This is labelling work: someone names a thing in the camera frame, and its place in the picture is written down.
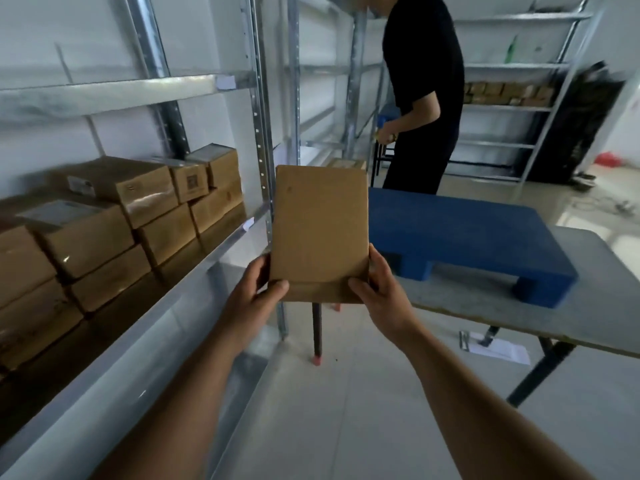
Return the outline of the blue plastic pallet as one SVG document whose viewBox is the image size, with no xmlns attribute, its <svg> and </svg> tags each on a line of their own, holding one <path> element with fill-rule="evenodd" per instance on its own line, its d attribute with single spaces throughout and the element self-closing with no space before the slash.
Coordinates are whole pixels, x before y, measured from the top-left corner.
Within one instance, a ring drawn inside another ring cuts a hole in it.
<svg viewBox="0 0 640 480">
<path fill-rule="evenodd" d="M 372 187 L 369 239 L 399 277 L 426 281 L 436 263 L 506 274 L 529 305 L 556 308 L 579 281 L 530 207 Z"/>
</svg>

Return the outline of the brown cardboard box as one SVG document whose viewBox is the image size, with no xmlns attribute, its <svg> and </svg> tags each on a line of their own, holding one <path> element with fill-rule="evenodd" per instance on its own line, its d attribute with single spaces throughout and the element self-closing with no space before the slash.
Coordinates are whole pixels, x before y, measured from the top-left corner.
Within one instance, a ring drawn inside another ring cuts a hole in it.
<svg viewBox="0 0 640 480">
<path fill-rule="evenodd" d="M 360 168 L 280 165 L 269 282 L 285 303 L 361 304 L 349 279 L 369 276 L 369 186 Z"/>
</svg>

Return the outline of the person's right forearm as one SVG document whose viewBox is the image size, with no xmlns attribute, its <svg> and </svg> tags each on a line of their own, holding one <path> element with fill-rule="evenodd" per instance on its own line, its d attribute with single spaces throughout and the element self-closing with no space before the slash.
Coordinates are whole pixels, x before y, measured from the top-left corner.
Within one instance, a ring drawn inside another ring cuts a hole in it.
<svg viewBox="0 0 640 480">
<path fill-rule="evenodd" d="M 415 319 L 397 342 L 462 480 L 595 480 Z"/>
</svg>

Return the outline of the silver shelf rack with braces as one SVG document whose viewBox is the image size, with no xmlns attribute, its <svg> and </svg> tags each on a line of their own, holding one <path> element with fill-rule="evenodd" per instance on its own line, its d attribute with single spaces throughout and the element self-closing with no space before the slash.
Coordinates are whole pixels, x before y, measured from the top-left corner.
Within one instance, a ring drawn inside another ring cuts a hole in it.
<svg viewBox="0 0 640 480">
<path fill-rule="evenodd" d="M 601 0 L 523 13 L 455 20 L 466 82 L 519 82 L 556 88 L 550 107 L 465 104 L 446 176 L 523 185 L 556 113 L 583 64 L 605 11 Z"/>
</svg>

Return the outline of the large silver metal shelf rack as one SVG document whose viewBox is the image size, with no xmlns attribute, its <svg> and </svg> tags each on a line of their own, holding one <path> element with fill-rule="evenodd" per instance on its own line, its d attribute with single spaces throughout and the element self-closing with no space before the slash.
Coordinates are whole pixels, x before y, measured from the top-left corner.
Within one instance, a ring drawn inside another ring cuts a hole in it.
<svg viewBox="0 0 640 480">
<path fill-rule="evenodd" d="M 86 480 L 211 331 L 241 268 L 266 246 L 273 163 L 262 0 L 0 0 L 0 199 L 101 155 L 239 151 L 242 226 L 0 448 L 0 480 Z M 218 91 L 217 75 L 237 89 Z"/>
</svg>

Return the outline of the white paper sheet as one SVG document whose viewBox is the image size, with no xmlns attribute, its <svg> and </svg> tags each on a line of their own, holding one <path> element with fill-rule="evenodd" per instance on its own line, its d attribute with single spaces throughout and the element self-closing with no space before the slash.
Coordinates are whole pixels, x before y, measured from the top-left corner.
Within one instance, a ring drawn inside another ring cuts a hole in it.
<svg viewBox="0 0 640 480">
<path fill-rule="evenodd" d="M 482 339 L 484 339 L 482 334 L 471 333 L 461 348 L 471 354 L 531 366 L 529 353 L 523 345 L 514 344 L 503 339 L 493 339 L 490 345 L 483 346 L 480 344 Z"/>
</svg>

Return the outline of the person's left hand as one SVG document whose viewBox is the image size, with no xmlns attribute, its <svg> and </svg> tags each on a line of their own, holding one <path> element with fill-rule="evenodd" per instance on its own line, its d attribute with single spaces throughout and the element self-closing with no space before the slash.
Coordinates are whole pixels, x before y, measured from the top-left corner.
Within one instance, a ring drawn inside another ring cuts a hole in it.
<svg viewBox="0 0 640 480">
<path fill-rule="evenodd" d="M 251 343 L 276 308 L 259 308 L 260 292 L 277 281 L 269 281 L 270 264 L 270 253 L 249 263 L 214 327 L 217 343 L 233 358 Z"/>
</svg>

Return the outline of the black stacked crates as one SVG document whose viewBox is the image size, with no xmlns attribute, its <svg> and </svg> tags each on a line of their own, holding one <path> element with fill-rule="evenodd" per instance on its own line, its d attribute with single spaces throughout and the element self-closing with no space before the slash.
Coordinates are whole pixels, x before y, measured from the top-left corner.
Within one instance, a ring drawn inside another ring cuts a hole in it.
<svg viewBox="0 0 640 480">
<path fill-rule="evenodd" d="M 610 74 L 609 65 L 604 60 L 578 71 L 527 181 L 568 184 L 586 157 L 624 85 L 623 79 Z"/>
</svg>

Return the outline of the row of small brown packets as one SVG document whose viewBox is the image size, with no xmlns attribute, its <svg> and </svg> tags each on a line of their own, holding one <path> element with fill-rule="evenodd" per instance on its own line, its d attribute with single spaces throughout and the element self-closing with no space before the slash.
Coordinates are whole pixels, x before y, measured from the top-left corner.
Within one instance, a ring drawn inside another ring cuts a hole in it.
<svg viewBox="0 0 640 480">
<path fill-rule="evenodd" d="M 547 108 L 555 97 L 556 88 L 519 82 L 467 82 L 464 104 L 501 105 Z"/>
</svg>

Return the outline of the person's left forearm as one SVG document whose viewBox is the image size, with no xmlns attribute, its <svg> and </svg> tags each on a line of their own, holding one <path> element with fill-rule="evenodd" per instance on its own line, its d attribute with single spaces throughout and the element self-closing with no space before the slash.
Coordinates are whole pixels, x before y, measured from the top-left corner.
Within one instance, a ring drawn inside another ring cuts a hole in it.
<svg viewBox="0 0 640 480">
<path fill-rule="evenodd" d="M 233 362 L 267 320 L 219 320 L 90 480 L 198 480 Z"/>
</svg>

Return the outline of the person's right hand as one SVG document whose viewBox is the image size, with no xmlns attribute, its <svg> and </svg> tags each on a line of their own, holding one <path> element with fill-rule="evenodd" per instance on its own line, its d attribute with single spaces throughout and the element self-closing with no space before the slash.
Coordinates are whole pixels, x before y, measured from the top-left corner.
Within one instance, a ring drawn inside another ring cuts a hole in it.
<svg viewBox="0 0 640 480">
<path fill-rule="evenodd" d="M 378 282 L 381 303 L 367 311 L 377 329 L 398 349 L 407 352 L 428 338 L 428 332 L 413 312 L 409 299 L 394 277 L 386 259 L 369 244 L 369 273 L 366 280 Z"/>
</svg>

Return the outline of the black table leg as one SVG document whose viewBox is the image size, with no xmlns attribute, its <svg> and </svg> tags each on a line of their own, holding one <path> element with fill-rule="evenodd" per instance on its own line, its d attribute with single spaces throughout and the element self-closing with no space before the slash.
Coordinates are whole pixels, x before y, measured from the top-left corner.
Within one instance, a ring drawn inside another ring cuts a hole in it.
<svg viewBox="0 0 640 480">
<path fill-rule="evenodd" d="M 514 408 L 519 408 L 577 347 L 548 337 L 538 337 L 538 341 L 543 352 L 542 359 L 506 398 L 507 403 Z"/>
<path fill-rule="evenodd" d="M 314 340 L 313 364 L 320 366 L 323 355 L 323 322 L 320 303 L 312 303 L 312 325 Z"/>
</svg>

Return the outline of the narrow silver metal shelf rack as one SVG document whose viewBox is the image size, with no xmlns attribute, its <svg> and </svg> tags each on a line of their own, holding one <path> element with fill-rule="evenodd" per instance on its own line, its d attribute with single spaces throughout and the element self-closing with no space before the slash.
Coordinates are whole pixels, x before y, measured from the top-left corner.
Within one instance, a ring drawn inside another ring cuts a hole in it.
<svg viewBox="0 0 640 480">
<path fill-rule="evenodd" d="M 389 86 L 381 48 L 386 19 L 350 0 L 284 0 L 284 21 L 286 163 L 363 160 L 369 170 Z"/>
</svg>

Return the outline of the stack of taped cardboard boxes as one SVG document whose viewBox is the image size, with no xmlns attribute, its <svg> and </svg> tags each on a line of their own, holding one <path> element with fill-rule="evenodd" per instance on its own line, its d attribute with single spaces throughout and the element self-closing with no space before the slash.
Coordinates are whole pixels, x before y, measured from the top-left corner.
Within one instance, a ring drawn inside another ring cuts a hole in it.
<svg viewBox="0 0 640 480">
<path fill-rule="evenodd" d="M 244 219 L 237 151 L 104 156 L 0 199 L 0 376 L 86 317 L 144 314 Z"/>
</svg>

